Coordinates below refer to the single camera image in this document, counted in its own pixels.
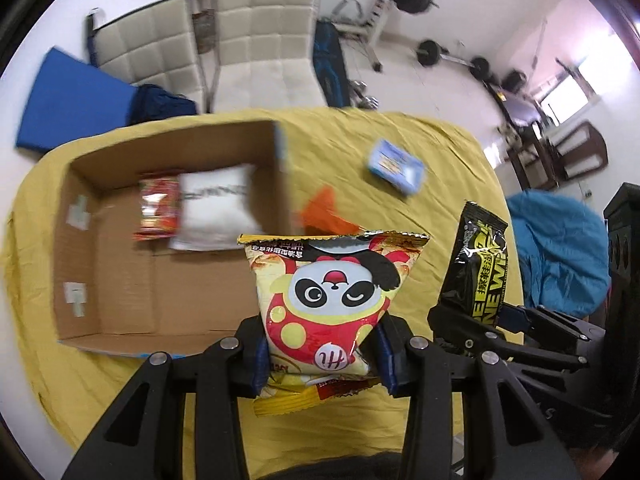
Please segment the person right hand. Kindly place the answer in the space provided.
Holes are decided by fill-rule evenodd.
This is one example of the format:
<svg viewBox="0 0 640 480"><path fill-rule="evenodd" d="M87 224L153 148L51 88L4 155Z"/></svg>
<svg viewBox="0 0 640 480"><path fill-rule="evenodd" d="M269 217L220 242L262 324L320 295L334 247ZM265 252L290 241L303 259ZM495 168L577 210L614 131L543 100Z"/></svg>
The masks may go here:
<svg viewBox="0 0 640 480"><path fill-rule="evenodd" d="M580 478L584 480L631 479L639 476L639 441L628 441L619 448L571 448Z"/></svg>

